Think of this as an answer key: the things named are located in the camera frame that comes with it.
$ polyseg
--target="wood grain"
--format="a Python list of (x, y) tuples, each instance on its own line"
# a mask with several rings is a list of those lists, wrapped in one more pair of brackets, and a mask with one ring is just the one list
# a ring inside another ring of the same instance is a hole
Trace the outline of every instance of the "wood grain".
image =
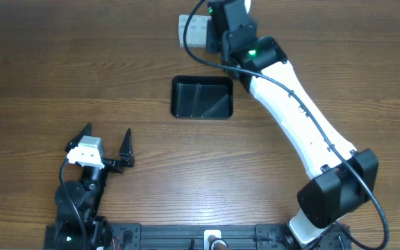
[[(179, 48), (178, 16), (194, 5), (0, 0), (0, 248), (42, 247), (63, 148), (86, 122), (109, 156), (133, 131), (136, 167), (109, 178), (101, 204), (112, 222), (283, 223), (296, 214), (308, 182), (301, 161), (239, 83), (227, 121), (169, 112), (175, 75), (223, 75)], [(258, 0), (251, 14), (332, 125), (379, 157), (374, 191), (389, 249), (400, 249), (400, 1)], [(372, 204), (344, 222), (362, 242), (380, 242)]]

